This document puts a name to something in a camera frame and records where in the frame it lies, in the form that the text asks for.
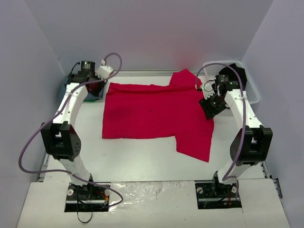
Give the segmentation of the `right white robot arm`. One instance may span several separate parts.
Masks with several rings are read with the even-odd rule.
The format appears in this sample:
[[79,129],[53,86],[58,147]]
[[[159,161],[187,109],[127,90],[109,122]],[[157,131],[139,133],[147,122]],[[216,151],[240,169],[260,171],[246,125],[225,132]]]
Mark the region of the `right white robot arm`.
[[258,120],[243,89],[241,81],[230,81],[227,75],[215,76],[212,91],[199,101],[207,120],[227,107],[233,114],[239,131],[231,143],[230,160],[216,172],[211,192],[222,196],[228,185],[235,184],[244,171],[265,161],[273,138],[273,131]]

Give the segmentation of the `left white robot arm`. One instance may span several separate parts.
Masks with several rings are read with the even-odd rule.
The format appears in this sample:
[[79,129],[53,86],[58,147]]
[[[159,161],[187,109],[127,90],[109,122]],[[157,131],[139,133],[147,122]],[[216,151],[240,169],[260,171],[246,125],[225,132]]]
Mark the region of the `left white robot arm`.
[[77,74],[69,74],[66,82],[66,91],[57,111],[58,116],[41,130],[41,136],[47,154],[58,160],[69,172],[71,184],[79,186],[78,193],[85,199],[95,195],[95,185],[92,175],[85,168],[80,157],[81,140],[75,131],[75,121],[80,106],[88,95],[87,86],[84,85],[72,91],[81,83],[97,80],[95,75],[95,62],[80,62]]

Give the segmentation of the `red t shirt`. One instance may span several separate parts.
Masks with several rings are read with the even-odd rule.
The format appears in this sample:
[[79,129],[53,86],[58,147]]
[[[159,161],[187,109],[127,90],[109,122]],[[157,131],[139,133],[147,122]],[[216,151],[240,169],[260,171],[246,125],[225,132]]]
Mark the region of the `red t shirt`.
[[189,70],[172,74],[166,86],[110,83],[105,98],[102,138],[175,137],[179,153],[209,162],[214,130],[199,105],[202,85]]

